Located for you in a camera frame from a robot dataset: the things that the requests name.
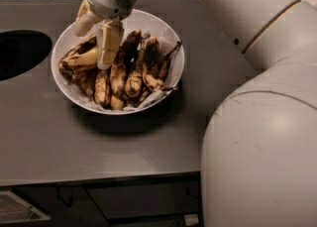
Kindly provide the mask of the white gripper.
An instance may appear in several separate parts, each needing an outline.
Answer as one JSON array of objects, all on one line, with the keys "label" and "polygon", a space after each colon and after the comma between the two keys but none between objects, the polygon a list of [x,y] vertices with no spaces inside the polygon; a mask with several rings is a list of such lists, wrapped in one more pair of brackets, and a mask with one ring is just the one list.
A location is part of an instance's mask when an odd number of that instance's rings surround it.
[{"label": "white gripper", "polygon": [[[128,17],[137,0],[83,0],[80,4],[75,20],[74,33],[78,37],[85,36],[94,25],[103,19]],[[117,54],[124,36],[123,24],[115,19],[96,30],[97,39],[97,66],[99,69],[108,69]]]}]

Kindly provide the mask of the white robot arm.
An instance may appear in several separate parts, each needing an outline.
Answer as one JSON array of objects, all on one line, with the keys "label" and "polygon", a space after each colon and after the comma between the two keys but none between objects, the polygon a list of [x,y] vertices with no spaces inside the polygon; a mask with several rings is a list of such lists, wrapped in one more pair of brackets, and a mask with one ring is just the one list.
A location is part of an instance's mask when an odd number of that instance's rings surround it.
[{"label": "white robot arm", "polygon": [[213,114],[205,227],[317,227],[317,0],[200,0],[259,75]]}]

